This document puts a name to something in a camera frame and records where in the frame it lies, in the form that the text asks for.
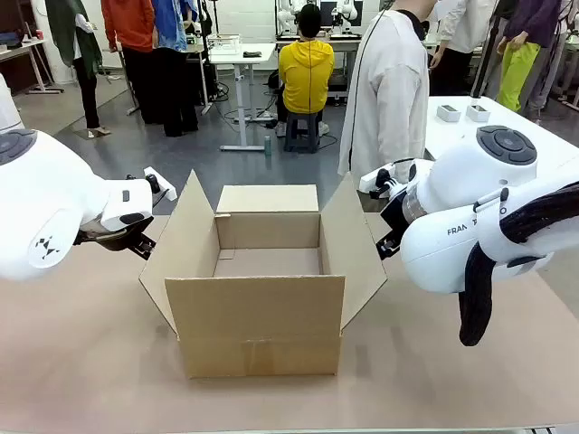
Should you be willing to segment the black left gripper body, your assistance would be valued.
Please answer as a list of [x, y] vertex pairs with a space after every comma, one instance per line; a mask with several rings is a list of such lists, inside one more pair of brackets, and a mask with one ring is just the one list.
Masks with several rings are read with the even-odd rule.
[[145, 233], [146, 228], [153, 222], [153, 220], [153, 217], [148, 217], [140, 222], [130, 224], [120, 231], [110, 233], [78, 231], [74, 240], [74, 245], [78, 246], [82, 243], [94, 242], [110, 251], [128, 250], [128, 237], [130, 234], [135, 232]]

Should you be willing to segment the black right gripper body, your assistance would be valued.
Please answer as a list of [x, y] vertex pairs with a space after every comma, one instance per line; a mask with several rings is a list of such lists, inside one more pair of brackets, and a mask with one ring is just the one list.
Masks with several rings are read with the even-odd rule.
[[400, 240], [409, 227], [409, 223], [403, 215], [403, 200], [405, 193], [398, 193], [391, 197], [380, 216], [385, 221], [390, 231], [384, 236], [385, 240]]

